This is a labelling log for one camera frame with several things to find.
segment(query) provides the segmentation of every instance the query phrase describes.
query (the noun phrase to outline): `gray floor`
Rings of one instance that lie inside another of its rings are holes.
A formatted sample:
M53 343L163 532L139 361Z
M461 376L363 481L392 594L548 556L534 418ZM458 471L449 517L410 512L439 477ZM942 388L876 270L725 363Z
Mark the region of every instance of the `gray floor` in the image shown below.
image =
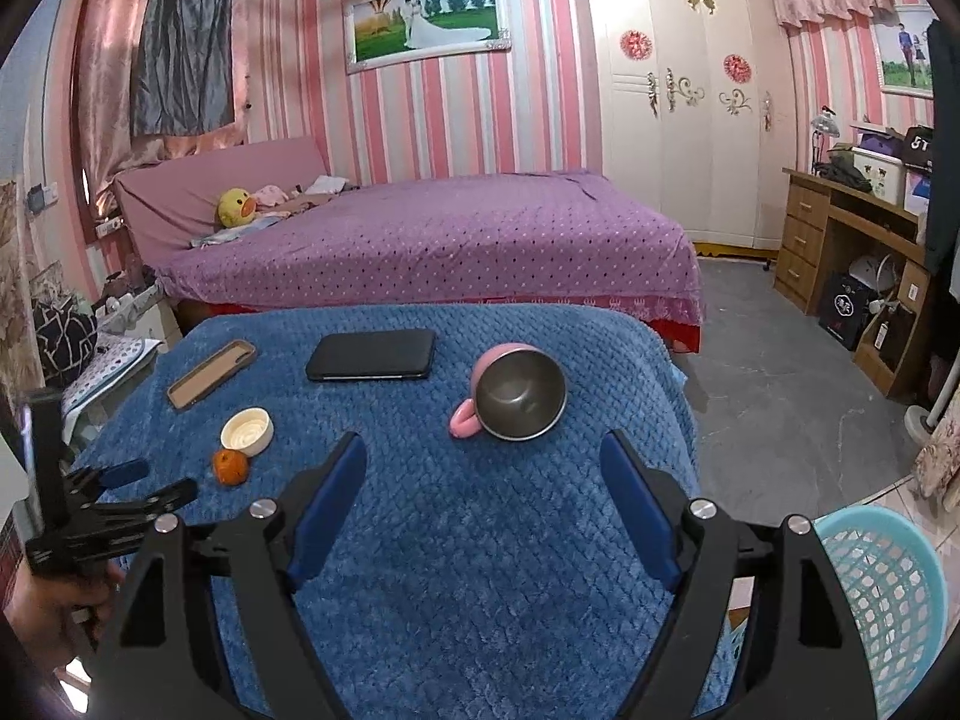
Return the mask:
M683 355L699 422L701 482L730 514L779 523L832 512L909 473L904 406L747 262L700 261L707 323Z

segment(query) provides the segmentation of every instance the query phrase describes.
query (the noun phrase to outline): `red paper decoration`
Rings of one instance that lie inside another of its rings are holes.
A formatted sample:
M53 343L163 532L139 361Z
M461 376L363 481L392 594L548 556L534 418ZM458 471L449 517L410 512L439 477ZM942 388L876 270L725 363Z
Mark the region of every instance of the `red paper decoration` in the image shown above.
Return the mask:
M735 83L750 83L750 79L754 77L754 69L750 66L750 62L738 53L732 53L723 60L723 69Z
M654 44L650 38L635 29L628 29L620 38L620 48L630 59L640 61L649 59L654 52Z

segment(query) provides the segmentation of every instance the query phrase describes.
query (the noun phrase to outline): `wardrobe door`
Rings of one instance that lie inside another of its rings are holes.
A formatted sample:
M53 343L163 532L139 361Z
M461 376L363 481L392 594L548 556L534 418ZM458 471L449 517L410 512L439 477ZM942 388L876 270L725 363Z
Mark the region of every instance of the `wardrobe door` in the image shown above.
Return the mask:
M650 4L661 87L661 210L683 225L690 240L702 241L709 229L712 95L701 6L699 0L650 0Z
M747 0L701 0L707 25L704 71L709 74L713 154L709 238L751 247L757 225L760 100Z
M650 104L656 43L649 0L589 0L600 80L603 172L661 210L661 129Z
M760 169L756 248L779 248L784 234L790 179L784 167L797 164L797 90L786 31L776 22L773 0L747 0L757 57L760 96ZM770 100L769 124L763 100Z

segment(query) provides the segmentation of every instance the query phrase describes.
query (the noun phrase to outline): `black phone case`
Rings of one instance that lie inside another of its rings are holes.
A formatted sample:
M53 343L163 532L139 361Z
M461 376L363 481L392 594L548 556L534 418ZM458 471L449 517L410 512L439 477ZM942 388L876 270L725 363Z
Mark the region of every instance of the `black phone case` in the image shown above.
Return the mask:
M425 379L437 334L433 330L385 330L324 336L306 365L312 382Z

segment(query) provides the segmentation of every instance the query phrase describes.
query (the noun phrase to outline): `bride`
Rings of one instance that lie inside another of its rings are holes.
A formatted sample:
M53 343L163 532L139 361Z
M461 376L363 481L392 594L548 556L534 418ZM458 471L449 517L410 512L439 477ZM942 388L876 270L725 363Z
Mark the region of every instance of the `bride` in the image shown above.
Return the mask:
M414 3L410 15L410 39L404 44L408 49L433 49L456 43L474 43L490 37L486 26L469 26L462 29L444 29L424 18L424 6L420 0Z

